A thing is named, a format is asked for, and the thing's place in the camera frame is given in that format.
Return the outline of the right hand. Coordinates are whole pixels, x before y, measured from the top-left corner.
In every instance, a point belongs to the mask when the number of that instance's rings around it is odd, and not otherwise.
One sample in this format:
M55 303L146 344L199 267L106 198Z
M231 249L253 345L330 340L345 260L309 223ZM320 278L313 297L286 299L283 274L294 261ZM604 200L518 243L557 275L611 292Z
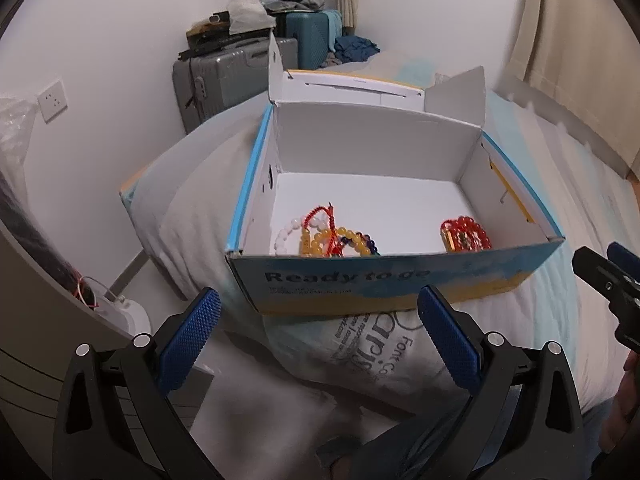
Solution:
M609 453L620 443L630 427L632 413L639 402L638 387L636 385L636 367L639 356L636 352L629 352L624 364L624 376L613 398L612 408L608 418L602 426L600 434L600 448Z

